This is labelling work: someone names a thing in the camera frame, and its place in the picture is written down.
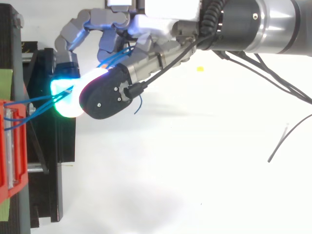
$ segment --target red container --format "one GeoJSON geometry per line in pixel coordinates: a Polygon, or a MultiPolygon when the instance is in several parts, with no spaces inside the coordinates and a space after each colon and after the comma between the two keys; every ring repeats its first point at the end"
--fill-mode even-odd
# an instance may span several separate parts
{"type": "Polygon", "coordinates": [[[28,183],[26,125],[24,124],[13,130],[14,187],[11,189],[8,187],[4,134],[4,108],[14,110],[14,119],[21,119],[26,117],[26,107],[23,104],[4,107],[5,103],[10,102],[0,100],[0,203],[21,191],[28,183]]]}

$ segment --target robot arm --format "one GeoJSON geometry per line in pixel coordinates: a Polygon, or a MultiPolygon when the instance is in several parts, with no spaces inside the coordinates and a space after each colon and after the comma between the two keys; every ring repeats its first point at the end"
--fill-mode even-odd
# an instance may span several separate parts
{"type": "Polygon", "coordinates": [[[164,19],[162,11],[155,18],[151,13],[155,0],[111,4],[124,1],[128,0],[110,0],[105,9],[81,11],[56,40],[56,76],[72,73],[73,77],[78,77],[78,62],[72,51],[90,30],[103,31],[100,62],[121,51],[129,41],[136,41],[130,56],[121,58],[108,73],[83,89],[80,105],[96,119],[108,118],[129,106],[146,88],[140,82],[166,68],[194,41],[201,43],[197,47],[195,43],[175,66],[188,61],[196,49],[312,55],[310,0],[192,0],[187,6],[193,9],[192,17],[188,18],[181,14],[186,14],[187,8],[183,9],[179,0],[166,0],[168,5],[176,4],[170,8],[171,19],[164,19]]]}

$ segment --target green light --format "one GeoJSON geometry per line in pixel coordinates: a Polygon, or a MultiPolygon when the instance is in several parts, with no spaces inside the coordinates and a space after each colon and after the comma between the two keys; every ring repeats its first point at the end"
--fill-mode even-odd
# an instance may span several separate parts
{"type": "Polygon", "coordinates": [[[57,95],[71,86],[74,86],[70,95],[57,102],[54,106],[60,115],[68,118],[78,117],[83,113],[79,104],[79,97],[84,89],[91,81],[102,76],[108,71],[103,68],[96,68],[85,74],[79,79],[56,79],[51,82],[51,93],[57,95]]]}

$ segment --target illuminated white object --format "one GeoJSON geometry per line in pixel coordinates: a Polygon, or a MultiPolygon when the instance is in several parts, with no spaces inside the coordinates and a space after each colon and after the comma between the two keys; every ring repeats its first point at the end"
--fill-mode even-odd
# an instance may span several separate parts
{"type": "Polygon", "coordinates": [[[108,6],[131,6],[132,0],[108,0],[108,6]]]}
{"type": "Polygon", "coordinates": [[[64,90],[73,87],[72,93],[55,104],[55,109],[64,117],[74,118],[83,113],[80,107],[79,97],[84,89],[91,81],[107,73],[108,70],[103,68],[95,68],[91,72],[85,74],[79,79],[56,79],[51,82],[51,93],[57,95],[64,90]]]}
{"type": "Polygon", "coordinates": [[[128,29],[130,35],[155,34],[171,39],[171,30],[176,19],[155,19],[146,15],[136,15],[128,29]]]}
{"type": "Polygon", "coordinates": [[[198,21],[200,0],[145,0],[145,14],[151,18],[198,21]]]}

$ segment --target yellow spot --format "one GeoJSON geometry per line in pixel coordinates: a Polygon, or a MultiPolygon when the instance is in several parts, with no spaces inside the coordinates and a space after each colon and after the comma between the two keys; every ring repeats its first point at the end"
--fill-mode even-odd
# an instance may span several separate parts
{"type": "Polygon", "coordinates": [[[204,72],[205,69],[204,69],[204,67],[197,67],[197,71],[198,71],[198,72],[204,72]]]}

